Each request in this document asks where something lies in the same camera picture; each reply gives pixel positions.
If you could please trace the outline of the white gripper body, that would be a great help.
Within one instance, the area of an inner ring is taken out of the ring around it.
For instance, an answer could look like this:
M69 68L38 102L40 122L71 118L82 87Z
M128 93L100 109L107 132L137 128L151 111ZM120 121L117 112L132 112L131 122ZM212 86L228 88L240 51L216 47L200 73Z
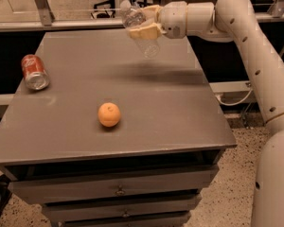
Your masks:
M170 39L182 39L186 36L186 2L171 2L159 11L158 21Z

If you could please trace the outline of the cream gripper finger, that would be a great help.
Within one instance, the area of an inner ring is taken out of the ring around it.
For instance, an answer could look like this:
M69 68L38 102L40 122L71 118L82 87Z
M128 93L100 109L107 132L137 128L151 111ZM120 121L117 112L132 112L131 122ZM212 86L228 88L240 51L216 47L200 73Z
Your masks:
M132 39L141 40L156 40L160 36L164 35L166 31L156 23L152 23L148 26L142 26L138 28L131 28L129 30L129 36Z
M162 9L159 5L151 5L141 8L140 11L143 13L145 20L144 24L152 24L159 22L159 12Z

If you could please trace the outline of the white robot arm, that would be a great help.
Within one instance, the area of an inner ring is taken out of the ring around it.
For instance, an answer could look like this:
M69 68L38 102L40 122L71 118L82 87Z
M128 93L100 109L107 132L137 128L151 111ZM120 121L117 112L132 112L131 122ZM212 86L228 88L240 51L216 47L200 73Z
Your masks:
M133 39L194 35L236 44L271 133L257 165L251 227L284 227L284 62L262 32L251 1L171 2L142 12L146 20L129 29Z

